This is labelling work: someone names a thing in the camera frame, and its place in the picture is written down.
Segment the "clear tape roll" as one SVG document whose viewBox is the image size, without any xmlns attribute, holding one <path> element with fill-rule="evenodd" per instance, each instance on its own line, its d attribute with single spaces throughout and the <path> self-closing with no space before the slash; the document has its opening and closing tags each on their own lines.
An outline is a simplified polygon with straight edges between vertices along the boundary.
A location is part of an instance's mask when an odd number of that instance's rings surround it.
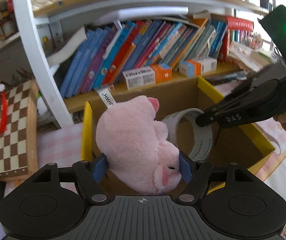
<svg viewBox="0 0 286 240">
<path fill-rule="evenodd" d="M 195 123 L 201 114 L 202 110 L 189 108 L 163 119 L 168 129 L 167 140 L 194 161 L 205 160 L 213 144 L 212 127 L 199 127 Z"/>
</svg>

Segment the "pink plush pig toy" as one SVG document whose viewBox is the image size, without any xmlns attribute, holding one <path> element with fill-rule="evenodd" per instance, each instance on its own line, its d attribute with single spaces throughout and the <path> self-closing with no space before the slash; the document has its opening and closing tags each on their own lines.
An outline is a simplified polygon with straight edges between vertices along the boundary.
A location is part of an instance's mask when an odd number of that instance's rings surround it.
<svg viewBox="0 0 286 240">
<path fill-rule="evenodd" d="M 116 103 L 99 118 L 96 144 L 109 169 L 140 194 L 163 194 L 182 179 L 179 150 L 167 140 L 168 129 L 157 121 L 159 101 L 144 95 Z"/>
</svg>

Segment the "yellow cardboard box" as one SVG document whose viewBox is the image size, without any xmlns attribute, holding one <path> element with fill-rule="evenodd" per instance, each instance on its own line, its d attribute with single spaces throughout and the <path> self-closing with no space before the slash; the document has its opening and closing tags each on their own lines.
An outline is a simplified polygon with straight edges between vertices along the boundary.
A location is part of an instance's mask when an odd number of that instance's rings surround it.
<svg viewBox="0 0 286 240">
<path fill-rule="evenodd" d="M 124 102 L 140 95 L 159 100 L 160 108 L 156 115 L 159 121 L 189 108 L 205 110 L 223 99 L 223 94 L 203 77 L 187 78 L 180 74 L 174 75 L 171 81 L 160 84 L 127 90 L 126 85 L 121 83 L 112 90 L 116 102 Z M 81 159 L 92 160 L 100 155 L 95 142 L 95 130 L 106 106 L 96 92 L 78 98 L 78 109 L 84 111 Z M 225 167 L 236 162 L 255 174 L 275 149 L 253 124 L 226 129 L 213 124 L 212 130 L 214 144 L 207 160 L 214 166 Z"/>
</svg>

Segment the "stack of papers and books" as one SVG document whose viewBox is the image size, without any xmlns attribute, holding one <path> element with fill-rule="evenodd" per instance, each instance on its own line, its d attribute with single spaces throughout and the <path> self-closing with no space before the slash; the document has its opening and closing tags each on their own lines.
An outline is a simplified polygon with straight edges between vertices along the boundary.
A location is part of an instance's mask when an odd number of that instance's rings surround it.
<svg viewBox="0 0 286 240">
<path fill-rule="evenodd" d="M 248 72 L 259 72 L 265 66 L 272 64 L 272 59 L 243 44 L 232 42 L 229 46 L 228 56 L 240 69 Z"/>
</svg>

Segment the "pink checkered tablecloth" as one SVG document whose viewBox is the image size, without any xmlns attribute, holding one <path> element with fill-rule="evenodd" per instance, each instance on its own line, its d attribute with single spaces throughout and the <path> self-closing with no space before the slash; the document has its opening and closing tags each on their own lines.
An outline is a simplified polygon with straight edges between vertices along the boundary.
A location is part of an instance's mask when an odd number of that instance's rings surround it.
<svg viewBox="0 0 286 240">
<path fill-rule="evenodd" d="M 256 172 L 256 176 L 284 195 L 286 199 L 286 131 L 274 119 L 261 121 L 256 125 L 276 148 L 261 169 Z M 76 124 L 70 128 L 38 134 L 39 165 L 53 161 L 65 167 L 76 162 L 81 152 L 82 129 L 82 124 Z M 0 226 L 0 239 L 3 237 L 4 232 Z"/>
</svg>

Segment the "wooden chess board box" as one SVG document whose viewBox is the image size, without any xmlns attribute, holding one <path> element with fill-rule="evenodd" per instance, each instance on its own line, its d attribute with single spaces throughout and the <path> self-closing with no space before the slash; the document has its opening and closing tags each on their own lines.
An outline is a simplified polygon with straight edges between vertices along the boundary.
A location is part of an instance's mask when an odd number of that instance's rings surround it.
<svg viewBox="0 0 286 240">
<path fill-rule="evenodd" d="M 7 122 L 0 134 L 0 181 L 25 180 L 38 170 L 38 92 L 36 82 L 28 80 L 4 94 Z"/>
</svg>

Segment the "red book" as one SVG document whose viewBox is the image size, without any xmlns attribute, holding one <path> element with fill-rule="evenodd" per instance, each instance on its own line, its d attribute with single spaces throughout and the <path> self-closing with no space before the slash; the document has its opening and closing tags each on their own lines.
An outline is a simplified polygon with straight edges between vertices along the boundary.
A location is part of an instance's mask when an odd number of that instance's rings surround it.
<svg viewBox="0 0 286 240">
<path fill-rule="evenodd" d="M 220 16 L 217 18 L 217 20 L 227 24 L 227 27 L 225 27 L 225 33 L 222 40 L 222 45 L 218 54 L 219 61 L 225 62 L 230 46 L 230 31 L 233 30 L 233 31 L 243 31 L 251 33 L 254 28 L 254 23 L 249 20 L 232 16 Z"/>
</svg>

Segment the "white orange medicine box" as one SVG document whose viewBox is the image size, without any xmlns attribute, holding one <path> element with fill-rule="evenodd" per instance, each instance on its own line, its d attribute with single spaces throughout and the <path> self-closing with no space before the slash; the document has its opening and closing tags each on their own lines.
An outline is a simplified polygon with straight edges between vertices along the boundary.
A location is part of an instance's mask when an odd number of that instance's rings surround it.
<svg viewBox="0 0 286 240">
<path fill-rule="evenodd" d="M 167 64 L 154 64 L 147 67 L 122 72 L 127 89 L 134 89 L 172 80 L 172 68 Z"/>
</svg>

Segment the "red tassel ornament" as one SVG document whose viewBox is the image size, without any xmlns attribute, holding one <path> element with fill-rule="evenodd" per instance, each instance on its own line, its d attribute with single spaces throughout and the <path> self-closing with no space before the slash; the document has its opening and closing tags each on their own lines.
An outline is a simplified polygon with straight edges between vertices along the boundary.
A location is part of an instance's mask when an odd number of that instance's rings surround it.
<svg viewBox="0 0 286 240">
<path fill-rule="evenodd" d="M 7 126 L 8 103 L 5 93 L 5 85 L 2 83 L 0 83 L 0 102 L 1 102 L 0 134 L 3 134 L 6 131 L 6 126 Z"/>
</svg>

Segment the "row of books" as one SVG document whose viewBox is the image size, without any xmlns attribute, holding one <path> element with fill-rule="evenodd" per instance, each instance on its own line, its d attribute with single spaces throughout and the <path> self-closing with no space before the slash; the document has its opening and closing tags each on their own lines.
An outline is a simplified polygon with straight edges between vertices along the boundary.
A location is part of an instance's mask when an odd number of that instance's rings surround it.
<svg viewBox="0 0 286 240">
<path fill-rule="evenodd" d="M 122 72 L 167 64 L 172 73 L 190 59 L 217 59 L 226 23 L 200 19 L 195 22 L 161 20 L 127 21 L 82 30 L 62 49 L 71 58 L 59 87 L 63 98 L 85 94 L 125 81 Z"/>
</svg>

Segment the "white bookshelf frame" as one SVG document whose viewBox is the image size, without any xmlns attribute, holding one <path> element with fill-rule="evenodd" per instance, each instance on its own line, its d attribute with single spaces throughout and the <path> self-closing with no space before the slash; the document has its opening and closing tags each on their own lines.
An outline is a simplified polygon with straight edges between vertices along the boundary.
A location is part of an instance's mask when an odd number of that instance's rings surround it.
<svg viewBox="0 0 286 240">
<path fill-rule="evenodd" d="M 21 41 L 37 85 L 43 99 L 58 122 L 59 127 L 71 126 L 74 122 L 71 113 L 83 107 L 68 108 L 60 96 L 54 81 L 57 67 L 48 64 L 39 36 L 38 27 L 49 27 L 55 47 L 63 39 L 84 24 L 91 24 L 97 18 L 123 8 L 152 7 L 157 12 L 165 7 L 188 8 L 189 13 L 210 11 L 248 11 L 265 16 L 268 10 L 242 0 L 64 0 L 34 12 L 31 0 L 12 0 Z"/>
</svg>

